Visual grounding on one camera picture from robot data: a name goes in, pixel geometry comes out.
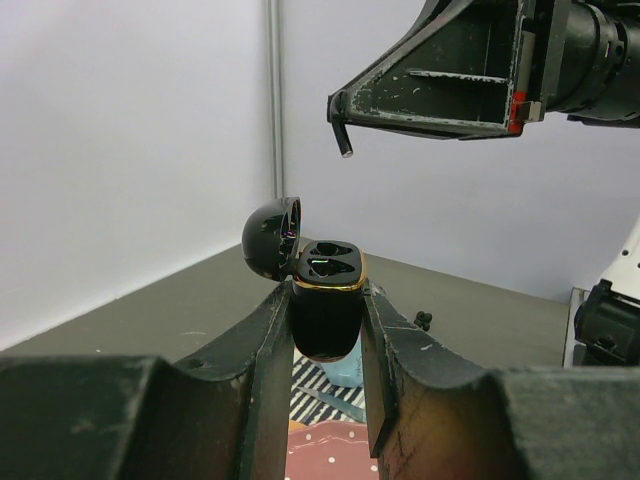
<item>metal pole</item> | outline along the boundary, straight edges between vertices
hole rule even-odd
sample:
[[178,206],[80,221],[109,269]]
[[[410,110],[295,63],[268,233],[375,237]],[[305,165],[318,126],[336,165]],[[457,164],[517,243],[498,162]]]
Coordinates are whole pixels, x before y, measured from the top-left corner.
[[271,158],[273,161],[273,195],[285,195],[283,161],[282,79],[280,58],[280,0],[267,1],[267,35],[269,44],[269,93],[271,116]]

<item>striped cloth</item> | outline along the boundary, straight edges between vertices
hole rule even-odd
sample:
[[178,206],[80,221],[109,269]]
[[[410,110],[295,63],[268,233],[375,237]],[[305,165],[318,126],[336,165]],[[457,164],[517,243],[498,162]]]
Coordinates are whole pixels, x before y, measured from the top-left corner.
[[356,407],[364,408],[364,389],[362,387],[335,387],[329,383],[322,368],[307,358],[296,355],[296,360],[293,364],[289,418],[305,425],[313,425],[325,420],[345,422],[353,422],[353,420],[339,410],[301,392],[296,387],[311,388],[319,392],[330,393]]

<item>polka dot fabric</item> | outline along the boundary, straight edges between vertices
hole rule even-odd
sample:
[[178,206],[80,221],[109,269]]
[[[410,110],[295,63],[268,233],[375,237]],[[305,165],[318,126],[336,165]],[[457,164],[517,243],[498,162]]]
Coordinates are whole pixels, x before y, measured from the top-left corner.
[[369,458],[367,427],[328,421],[289,434],[285,480],[377,479]]

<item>white wall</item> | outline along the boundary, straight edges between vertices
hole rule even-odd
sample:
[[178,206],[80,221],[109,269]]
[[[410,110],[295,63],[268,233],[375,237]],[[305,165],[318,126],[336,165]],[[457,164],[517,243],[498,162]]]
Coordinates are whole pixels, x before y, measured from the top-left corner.
[[640,135],[550,115],[518,140],[349,130],[326,99],[397,41],[423,0],[284,0],[285,161],[303,233],[532,295],[592,286],[640,212]]
[[216,254],[270,196],[261,2],[0,2],[0,348]]

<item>gray floor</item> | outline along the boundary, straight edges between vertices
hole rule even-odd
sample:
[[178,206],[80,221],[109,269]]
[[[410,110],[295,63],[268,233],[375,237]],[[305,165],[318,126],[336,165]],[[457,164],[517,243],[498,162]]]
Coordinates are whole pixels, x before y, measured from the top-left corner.
[[[561,365],[568,306],[368,256],[369,277],[431,334],[487,367]],[[239,247],[2,352],[159,354],[175,361],[246,316],[275,287],[251,272]]]

